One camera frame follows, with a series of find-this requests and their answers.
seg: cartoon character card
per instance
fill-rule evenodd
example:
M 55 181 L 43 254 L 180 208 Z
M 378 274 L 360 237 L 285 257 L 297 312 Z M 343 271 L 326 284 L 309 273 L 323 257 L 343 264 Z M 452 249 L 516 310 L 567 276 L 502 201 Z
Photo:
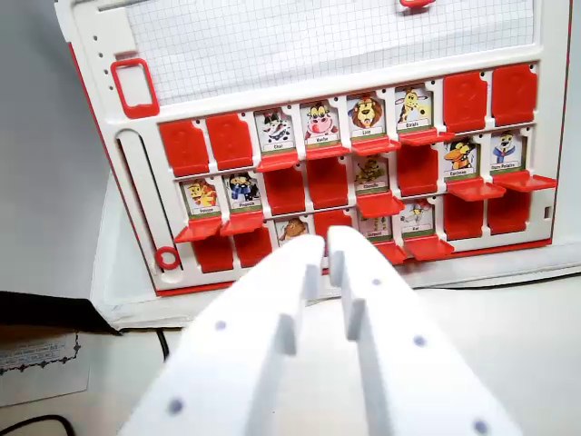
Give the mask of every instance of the cartoon character card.
M 399 214 L 401 235 L 404 238 L 427 236 L 434 233 L 434 206 L 425 199 L 406 203 Z
M 461 180 L 478 177 L 480 170 L 480 146 L 470 138 L 464 138 L 445 144 L 443 155 L 444 180 Z
M 370 94 L 350 95 L 347 97 L 347 110 L 353 141 L 377 138 L 386 134 L 382 100 Z
M 433 124 L 433 98 L 423 84 L 396 88 L 396 130 L 401 133 L 429 129 Z
M 295 148 L 291 118 L 280 108 L 254 113 L 263 154 L 286 152 Z
M 262 209 L 261 193 L 256 178 L 249 172 L 224 176 L 226 195 L 231 213 L 259 211 Z
M 359 232 L 373 243 L 391 241 L 391 220 L 388 216 L 379 218 L 365 218 L 359 213 L 358 216 Z
M 388 161 L 377 154 L 351 157 L 355 174 L 355 192 L 385 193 L 389 189 Z
M 181 186 L 190 219 L 197 220 L 221 215 L 215 186 L 206 182 L 205 179 L 183 182 Z
M 309 233 L 307 219 L 299 216 L 289 220 L 275 221 L 274 227 L 276 228 L 276 238 L 280 247 L 297 236 Z
M 337 108 L 330 106 L 327 101 L 302 104 L 300 119 L 305 146 L 308 149 L 335 145 L 340 142 Z
M 490 140 L 490 173 L 501 174 L 525 169 L 527 139 L 517 132 L 493 134 Z

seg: graph paper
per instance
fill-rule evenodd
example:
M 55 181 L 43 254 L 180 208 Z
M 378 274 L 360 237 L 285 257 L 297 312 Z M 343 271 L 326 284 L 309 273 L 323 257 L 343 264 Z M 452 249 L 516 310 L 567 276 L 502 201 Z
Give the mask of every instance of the graph paper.
M 148 0 L 127 6 L 161 104 L 533 42 L 533 0 Z

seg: cartoon duck card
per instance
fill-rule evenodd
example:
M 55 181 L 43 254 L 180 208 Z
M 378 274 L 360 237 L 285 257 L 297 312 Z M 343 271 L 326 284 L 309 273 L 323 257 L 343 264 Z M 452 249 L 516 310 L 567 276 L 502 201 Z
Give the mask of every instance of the cartoon duck card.
M 326 100 L 302 104 L 300 119 L 307 149 L 340 142 L 339 114 Z

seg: black cable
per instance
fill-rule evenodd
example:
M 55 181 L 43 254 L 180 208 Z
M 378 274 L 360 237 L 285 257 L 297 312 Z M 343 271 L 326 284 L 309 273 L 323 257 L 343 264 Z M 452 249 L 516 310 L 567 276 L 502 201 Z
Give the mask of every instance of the black cable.
M 14 430 L 18 430 L 26 425 L 42 421 L 58 421 L 61 424 L 63 424 L 64 431 L 66 431 L 66 436 L 76 436 L 76 433 L 74 432 L 74 428 L 71 422 L 61 415 L 42 415 L 30 418 L 29 420 L 17 422 L 16 424 L 11 425 L 10 427 L 6 427 L 5 429 L 0 430 L 0 436 L 4 436 L 5 434 L 8 434 Z

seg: red ring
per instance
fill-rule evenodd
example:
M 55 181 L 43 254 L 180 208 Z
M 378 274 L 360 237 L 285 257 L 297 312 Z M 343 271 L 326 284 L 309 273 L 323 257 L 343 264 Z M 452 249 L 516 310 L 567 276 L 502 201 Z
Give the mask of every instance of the red ring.
M 163 255 L 165 253 L 172 254 L 175 260 L 172 263 L 166 263 L 163 260 Z M 178 266 L 180 266 L 180 255 L 178 251 L 173 247 L 162 247 L 155 252 L 155 261 L 164 270 L 175 270 Z

